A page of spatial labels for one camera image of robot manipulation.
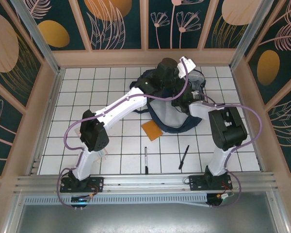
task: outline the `dark teal panel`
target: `dark teal panel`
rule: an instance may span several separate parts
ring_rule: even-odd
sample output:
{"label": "dark teal panel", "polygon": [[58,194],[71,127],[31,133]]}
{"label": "dark teal panel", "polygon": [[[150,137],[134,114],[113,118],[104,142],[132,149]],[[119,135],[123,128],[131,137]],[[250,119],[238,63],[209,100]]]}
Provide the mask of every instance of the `dark teal panel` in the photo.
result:
{"label": "dark teal panel", "polygon": [[291,91],[268,112],[268,115],[291,172]]}
{"label": "dark teal panel", "polygon": [[[108,21],[96,18],[87,8],[84,0],[78,0],[81,14],[85,23],[85,27],[88,33],[89,40],[91,41],[92,49],[94,50],[118,50],[118,49],[141,49],[141,25],[140,25],[140,2],[139,0],[132,0],[132,5],[129,13],[123,17],[123,22],[125,26],[119,27],[119,24],[112,24],[111,27]],[[92,37],[92,22],[96,22],[97,34],[101,34],[103,39],[100,37]],[[125,32],[122,36],[116,37],[117,32]]]}
{"label": "dark teal panel", "polygon": [[[0,95],[0,159],[7,159],[16,136],[22,113]],[[5,160],[0,160],[0,175]]]}
{"label": "dark teal panel", "polygon": [[[284,6],[282,7],[281,11],[278,13],[275,19],[275,21],[279,18],[280,20],[278,20],[269,28],[266,35],[262,39],[260,45],[258,46],[257,50],[255,51],[255,53],[253,54],[252,58],[249,61],[250,69],[256,80],[264,103],[267,103],[291,79],[291,47],[284,46],[285,43],[279,42],[278,45],[280,45],[281,48],[284,48],[283,50],[281,50],[278,45],[277,47],[275,46],[274,40],[276,38],[278,31],[283,27],[288,26],[287,21],[282,16],[285,15],[289,2],[290,1],[288,0],[284,4]],[[269,85],[262,85],[258,80],[257,69],[260,57],[267,50],[272,50],[278,54],[280,59],[280,66],[276,78]]]}
{"label": "dark teal panel", "polygon": [[205,43],[206,49],[235,49],[248,26],[247,24],[235,26],[226,23],[222,17],[223,2],[224,0],[219,0]]}
{"label": "dark teal panel", "polygon": [[74,19],[71,6],[68,0],[52,0],[50,1],[51,8],[42,19],[35,19],[39,24],[45,20],[53,20],[61,24],[68,32],[70,42],[67,46],[57,48],[49,46],[51,50],[85,50],[77,23]]}
{"label": "dark teal panel", "polygon": [[[23,21],[19,18],[19,16],[18,16],[18,14],[16,13],[16,10],[15,10],[13,4],[11,3],[11,1],[8,0],[7,2],[10,4],[10,7],[12,8],[13,12],[14,12],[14,13],[16,14],[16,16],[18,17],[18,19],[19,19],[21,25],[23,26],[23,28],[25,29],[25,31],[27,32],[27,34],[31,37],[30,32],[28,31],[28,29],[27,29],[27,27],[25,26],[25,24],[23,23]],[[36,44],[36,42],[35,42],[33,39],[32,39],[32,41],[33,41],[35,47],[38,49],[40,55],[44,58],[44,55],[42,54],[42,52],[41,52],[41,50],[39,49],[39,47],[38,47],[38,45]]]}
{"label": "dark teal panel", "polygon": [[174,6],[170,0],[149,0],[149,49],[170,49],[170,37],[173,49],[197,48],[210,1],[187,2],[191,4],[185,4],[183,1],[181,5]]}
{"label": "dark teal panel", "polygon": [[0,72],[0,84],[26,106],[41,64],[1,5],[0,15],[14,28],[19,44],[17,64],[10,72]]}
{"label": "dark teal panel", "polygon": [[256,42],[256,39],[257,39],[258,35],[259,35],[259,34],[261,33],[261,31],[263,30],[263,28],[264,28],[266,22],[268,21],[269,17],[271,16],[271,14],[272,14],[274,8],[277,6],[277,3],[278,3],[278,2],[279,2],[279,0],[274,0],[274,1],[273,1],[273,4],[272,4],[272,6],[271,6],[270,11],[268,12],[268,14],[266,15],[266,17],[264,18],[263,22],[261,23],[261,26],[260,26],[259,30],[258,30],[257,33],[255,34],[255,36],[254,36],[254,38],[252,39],[250,45],[248,46],[246,52],[244,53],[245,56],[247,56],[248,53],[250,52],[250,50],[251,50],[253,44]]}

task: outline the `pen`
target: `pen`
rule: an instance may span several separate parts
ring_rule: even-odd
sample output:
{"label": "pen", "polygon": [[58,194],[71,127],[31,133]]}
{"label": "pen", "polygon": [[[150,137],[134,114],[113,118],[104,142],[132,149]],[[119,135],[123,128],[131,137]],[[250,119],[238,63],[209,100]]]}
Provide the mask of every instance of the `pen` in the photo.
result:
{"label": "pen", "polygon": [[149,174],[149,169],[147,167],[147,148],[145,147],[145,174]]}
{"label": "pen", "polygon": [[183,155],[183,157],[182,157],[182,160],[181,160],[181,162],[180,162],[179,170],[180,170],[180,169],[182,168],[182,166],[183,166],[183,162],[184,162],[184,159],[185,159],[186,153],[188,152],[189,146],[190,146],[190,145],[188,145],[188,146],[186,147],[186,149],[185,149],[185,153],[184,153],[184,155]]}

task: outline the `white robotic arm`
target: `white robotic arm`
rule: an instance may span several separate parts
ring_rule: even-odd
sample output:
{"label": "white robotic arm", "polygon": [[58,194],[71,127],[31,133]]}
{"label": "white robotic arm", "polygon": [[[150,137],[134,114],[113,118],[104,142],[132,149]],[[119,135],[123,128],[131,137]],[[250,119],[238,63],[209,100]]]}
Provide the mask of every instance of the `white robotic arm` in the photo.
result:
{"label": "white robotic arm", "polygon": [[[117,121],[125,117],[127,114],[146,105],[146,97],[138,96],[138,97],[134,97],[133,99],[123,102],[119,107],[114,108],[110,112],[104,114],[105,111],[112,108],[121,100],[129,98],[130,96],[135,95],[135,94],[143,94],[143,92],[139,88],[133,87],[126,95],[118,99],[116,102],[110,104],[109,106],[101,110],[96,111],[97,115],[103,114],[103,116],[98,117],[97,120],[99,122],[104,123],[103,127],[106,129],[106,131],[109,131]],[[85,143],[82,143],[82,147],[84,148],[84,152],[83,152],[80,164],[75,170],[73,170],[74,176],[79,181],[82,181],[86,179],[87,177],[89,177],[93,162],[100,157],[101,153],[103,153],[102,151],[94,151],[94,150],[88,151],[88,147],[86,146]]]}
{"label": "white robotic arm", "polygon": [[[192,65],[190,62],[192,61],[186,60],[185,63],[188,65],[187,67],[189,67],[188,72],[191,72],[195,68],[195,65]],[[86,121],[82,123],[81,141],[84,150],[80,154],[82,156],[79,166],[72,171],[73,177],[71,180],[78,183],[89,178],[93,162],[101,157],[103,153],[101,149],[109,143],[106,131],[109,131],[117,121],[125,117],[127,114],[146,105],[147,101],[150,101],[150,99],[147,99],[145,96],[138,96],[131,99],[129,98],[130,96],[136,94],[150,94],[158,97],[162,94],[163,88],[170,88],[173,86],[179,87],[179,85],[183,85],[184,81],[180,80],[180,78],[184,76],[182,63],[177,66],[177,64],[170,64],[170,60],[168,60],[163,64],[160,63],[156,70],[158,71],[153,75],[154,78],[143,78],[141,82],[138,82],[138,84],[122,98],[118,99],[111,105],[96,111],[95,115],[102,116],[95,119],[95,122],[87,123]],[[185,92],[185,98],[179,102],[183,104],[184,109],[189,109],[191,116],[200,117],[210,121],[216,148],[212,160],[206,169],[206,173],[208,172],[208,176],[213,180],[214,177],[226,175],[226,158],[235,146],[240,145],[241,142],[246,139],[247,133],[236,108],[225,109],[218,105],[208,104],[201,100],[196,101],[194,98],[192,100],[188,98],[190,94],[195,95],[196,93],[192,92],[191,88],[188,86]],[[128,101],[124,101],[118,107],[113,108],[123,99],[127,99]],[[83,118],[92,116],[93,113],[89,110],[83,114]],[[232,122],[231,126],[225,126],[225,121]]]}

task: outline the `grid floor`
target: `grid floor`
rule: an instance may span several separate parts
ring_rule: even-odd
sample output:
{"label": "grid floor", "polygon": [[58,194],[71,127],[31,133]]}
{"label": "grid floor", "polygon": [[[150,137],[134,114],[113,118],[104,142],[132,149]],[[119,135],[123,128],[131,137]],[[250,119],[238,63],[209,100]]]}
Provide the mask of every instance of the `grid floor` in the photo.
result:
{"label": "grid floor", "polygon": [[[48,138],[45,143],[39,175],[59,174],[65,167],[75,166],[79,151],[64,147],[63,135],[87,109],[102,109],[129,91],[129,85],[140,74],[154,67],[69,68],[65,71]],[[238,93],[229,67],[198,67],[206,77],[205,91],[217,103],[239,103]],[[245,123],[243,112],[240,112]],[[144,174],[144,150],[147,147],[149,173],[204,172],[214,150],[209,122],[201,123],[185,133],[164,133],[151,142],[141,125],[151,120],[149,113],[130,113],[108,132],[108,155],[94,162],[92,174]],[[71,147],[80,145],[78,127],[68,134]],[[178,170],[185,148],[190,145],[182,170]],[[234,153],[230,171],[260,171],[252,145]]]}

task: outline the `mounting plate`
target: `mounting plate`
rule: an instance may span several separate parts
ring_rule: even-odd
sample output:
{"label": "mounting plate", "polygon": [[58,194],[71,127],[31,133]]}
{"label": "mounting plate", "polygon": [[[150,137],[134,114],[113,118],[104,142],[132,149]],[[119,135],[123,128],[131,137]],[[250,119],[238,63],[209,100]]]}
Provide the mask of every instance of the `mounting plate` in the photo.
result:
{"label": "mounting plate", "polygon": [[233,189],[231,177],[227,174],[216,176],[215,179],[213,179],[210,186],[206,182],[205,175],[189,176],[189,184],[191,191],[225,190],[225,187],[222,185],[222,182],[224,182],[224,184],[230,189]]}
{"label": "mounting plate", "polygon": [[62,178],[62,185],[60,187],[61,193],[93,193],[95,185],[99,188],[98,192],[103,190],[103,177],[90,177],[85,188],[74,187],[69,177]]}

